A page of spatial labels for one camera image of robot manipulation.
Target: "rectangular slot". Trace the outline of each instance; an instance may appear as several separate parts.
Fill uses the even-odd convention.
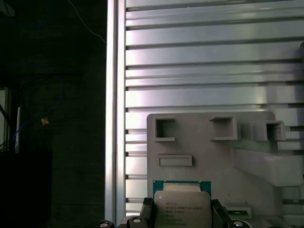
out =
[[[267,139],[269,141],[279,141],[282,139],[282,131],[280,123],[266,124]]]
[[[157,141],[174,141],[176,131],[174,119],[155,120],[155,139]]]
[[[214,140],[238,139],[237,125],[234,117],[216,117],[213,122]]]
[[[158,155],[160,166],[192,166],[192,155]]]

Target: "screw head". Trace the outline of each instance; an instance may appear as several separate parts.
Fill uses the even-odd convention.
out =
[[[242,222],[240,222],[240,221],[235,221],[233,224],[236,225],[236,227],[242,227],[242,226],[244,225],[244,224],[243,224]]]
[[[103,222],[103,223],[101,223],[99,226],[100,226],[100,227],[107,227],[108,225],[109,225],[108,223]]]

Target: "horizontal groove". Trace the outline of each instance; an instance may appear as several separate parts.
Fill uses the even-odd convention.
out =
[[[278,2],[278,1],[290,1],[290,0],[209,0],[201,2],[197,0],[184,0],[178,3],[162,3],[162,4],[135,4],[134,0],[127,0],[126,7],[128,11],[142,11],[142,10],[166,10],[166,9],[178,9],[178,8],[192,8],[192,7],[209,7],[209,6],[225,6],[236,4],[250,4],[250,3],[266,3],[266,2]]]
[[[245,24],[258,24],[267,22],[284,22],[303,20],[304,16],[290,16],[290,17],[274,17],[263,19],[234,19],[234,20],[212,20],[212,21],[197,21],[197,22],[173,22],[173,23],[159,23],[159,24],[147,24],[147,25],[130,25],[127,21],[127,31],[148,30],[148,29],[170,29],[170,28],[182,28],[182,27],[198,27],[198,26],[215,26],[215,25],[245,25]]]
[[[288,205],[304,205],[304,199],[283,199],[283,204]]]
[[[304,126],[291,126],[290,131],[304,133]]]
[[[146,180],[147,175],[127,175],[127,180]]]
[[[127,157],[147,157],[147,151],[126,152]]]
[[[260,105],[257,104],[241,104],[241,105],[209,105],[209,106],[167,106],[167,107],[132,107],[128,108],[128,113],[149,112],[149,113],[187,113],[202,112],[213,110],[227,110],[233,112],[235,110],[256,110],[261,111]]]
[[[127,198],[127,203],[143,203],[143,198]]]
[[[129,67],[126,79],[162,79],[171,77],[211,77],[211,76],[260,76],[260,75],[302,75],[302,63],[277,64],[218,64],[187,66],[154,66],[153,68]]]
[[[298,141],[304,139],[304,126],[286,128],[289,128],[289,130],[286,129],[286,140]],[[147,132],[143,131],[138,134],[127,134],[126,143],[147,143]]]
[[[254,64],[300,64],[302,60],[300,58],[294,59],[280,59],[280,60],[252,60],[252,61],[224,61],[224,62],[205,62],[205,63],[176,63],[176,64],[148,64],[148,65],[132,65],[127,66],[126,70],[145,70],[145,69],[160,69],[170,67],[190,67],[190,66],[242,66],[242,65],[254,65]]]
[[[191,89],[191,88],[231,88],[231,87],[261,87],[261,86],[303,86],[304,81],[303,79],[299,79],[300,81],[253,81],[253,82],[242,82],[241,79],[239,82],[187,82],[186,80],[171,85],[170,83],[164,82],[163,85],[160,81],[159,84],[156,83],[156,85],[149,85],[148,82],[147,85],[144,83],[138,83],[137,85],[128,85],[130,82],[126,81],[126,86],[128,88],[128,91],[142,91],[142,90],[162,90],[162,89]]]
[[[291,42],[298,41],[302,42],[304,35],[301,37],[290,37],[290,38],[276,38],[276,39],[251,39],[251,40],[223,40],[223,41],[208,41],[208,42],[182,42],[182,43],[163,43],[163,44],[149,44],[149,45],[131,45],[127,46],[127,50],[141,50],[141,49],[154,49],[154,48],[181,48],[181,47],[194,47],[194,46],[221,46],[221,45],[238,45],[238,44],[268,44],[268,43],[279,43],[279,42]]]
[[[278,141],[278,149],[281,151],[302,151],[304,149],[304,141]],[[134,147],[132,152],[128,152],[128,157],[146,157],[147,156],[147,144],[142,143],[141,147],[138,149]]]

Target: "wall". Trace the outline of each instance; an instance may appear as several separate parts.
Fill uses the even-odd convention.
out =
[[[40,118],[36,118],[21,135],[23,149],[32,151],[38,145],[41,151],[51,153],[51,170],[36,173],[33,178],[45,181],[51,175],[51,211],[43,215],[48,217],[43,223],[54,228],[85,227],[103,218],[105,82],[100,77],[102,71],[92,64],[82,75],[62,75],[64,99],[47,115],[49,124],[42,126]],[[32,116],[44,113],[57,102],[60,88],[60,81],[54,76],[26,90],[28,112]],[[47,192],[49,185],[39,188]]]
[[[71,1],[87,26],[105,38],[107,1]],[[49,15],[46,1],[10,2],[17,11],[12,20],[19,25],[38,25]],[[48,115],[49,124],[42,127],[36,118],[21,134],[21,146],[28,153],[21,164],[27,164],[23,172],[30,177],[23,192],[33,197],[28,203],[38,205],[32,211],[24,208],[23,214],[30,219],[35,212],[31,223],[39,227],[85,227],[104,214],[106,45],[86,30],[67,1],[50,2],[51,19],[40,28],[0,22],[0,68],[15,65],[10,73],[21,78],[61,73],[64,99]],[[29,114],[45,112],[59,94],[57,76],[27,89]],[[28,119],[25,111],[21,118]]]

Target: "slotted aluminum panel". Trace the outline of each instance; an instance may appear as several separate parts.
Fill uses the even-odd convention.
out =
[[[271,110],[286,124],[279,148],[302,152],[303,0],[109,0],[109,12],[107,219],[138,214],[147,195],[151,113]]]

